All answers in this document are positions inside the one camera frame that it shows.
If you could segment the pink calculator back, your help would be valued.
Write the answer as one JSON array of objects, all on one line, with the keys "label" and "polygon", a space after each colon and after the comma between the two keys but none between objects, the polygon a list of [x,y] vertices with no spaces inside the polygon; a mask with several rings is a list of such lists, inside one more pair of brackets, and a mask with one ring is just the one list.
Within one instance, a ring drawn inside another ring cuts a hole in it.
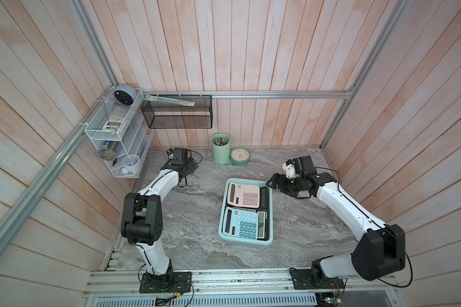
[{"label": "pink calculator back", "polygon": [[227,203],[234,207],[258,209],[261,189],[258,185],[231,182],[227,190]]}]

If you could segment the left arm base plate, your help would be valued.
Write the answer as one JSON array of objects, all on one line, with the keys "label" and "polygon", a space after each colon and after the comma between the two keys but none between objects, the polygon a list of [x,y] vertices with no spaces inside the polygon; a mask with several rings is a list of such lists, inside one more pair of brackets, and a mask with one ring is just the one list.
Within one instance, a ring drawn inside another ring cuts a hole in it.
[{"label": "left arm base plate", "polygon": [[152,275],[145,272],[142,275],[139,292],[141,294],[186,293],[191,292],[191,272],[169,272],[165,275]]}]

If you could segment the mint green storage box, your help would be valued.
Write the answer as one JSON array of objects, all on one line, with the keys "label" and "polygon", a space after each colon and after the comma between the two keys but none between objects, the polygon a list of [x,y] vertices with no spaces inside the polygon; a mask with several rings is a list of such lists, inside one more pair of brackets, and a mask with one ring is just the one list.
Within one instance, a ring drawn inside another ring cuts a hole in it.
[{"label": "mint green storage box", "polygon": [[273,198],[266,182],[231,178],[227,181],[218,234],[241,245],[268,246],[273,242]]}]

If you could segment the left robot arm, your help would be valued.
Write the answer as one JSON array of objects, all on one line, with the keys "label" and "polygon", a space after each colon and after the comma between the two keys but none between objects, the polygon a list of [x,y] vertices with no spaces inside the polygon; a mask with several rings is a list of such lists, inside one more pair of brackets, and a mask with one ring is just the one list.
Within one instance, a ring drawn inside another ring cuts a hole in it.
[{"label": "left robot arm", "polygon": [[139,192],[126,194],[120,226],[121,236],[140,252],[145,262],[141,285],[160,290],[174,284],[172,263],[160,242],[162,201],[198,168],[187,148],[171,148],[166,153],[169,159],[157,177]]}]

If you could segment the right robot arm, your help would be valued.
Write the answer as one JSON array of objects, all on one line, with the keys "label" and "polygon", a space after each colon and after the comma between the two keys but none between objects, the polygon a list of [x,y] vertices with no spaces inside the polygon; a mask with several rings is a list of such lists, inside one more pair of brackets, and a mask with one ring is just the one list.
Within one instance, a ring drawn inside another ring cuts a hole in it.
[{"label": "right robot arm", "polygon": [[275,173],[267,181],[269,188],[296,199],[307,192],[327,205],[357,239],[353,252],[312,262],[313,284],[349,276],[381,281],[384,276],[412,267],[404,230],[388,225],[354,200],[334,177],[334,170],[315,166],[309,156],[290,159],[282,168],[283,174]]}]

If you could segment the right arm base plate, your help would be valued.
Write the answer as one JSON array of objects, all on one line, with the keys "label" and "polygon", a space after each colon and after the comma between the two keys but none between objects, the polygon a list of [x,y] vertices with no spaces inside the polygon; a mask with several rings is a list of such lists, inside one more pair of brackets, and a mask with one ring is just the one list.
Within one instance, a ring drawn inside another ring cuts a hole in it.
[{"label": "right arm base plate", "polygon": [[295,290],[341,290],[344,286],[344,281],[341,278],[328,278],[316,267],[312,269],[290,268],[289,274]]}]

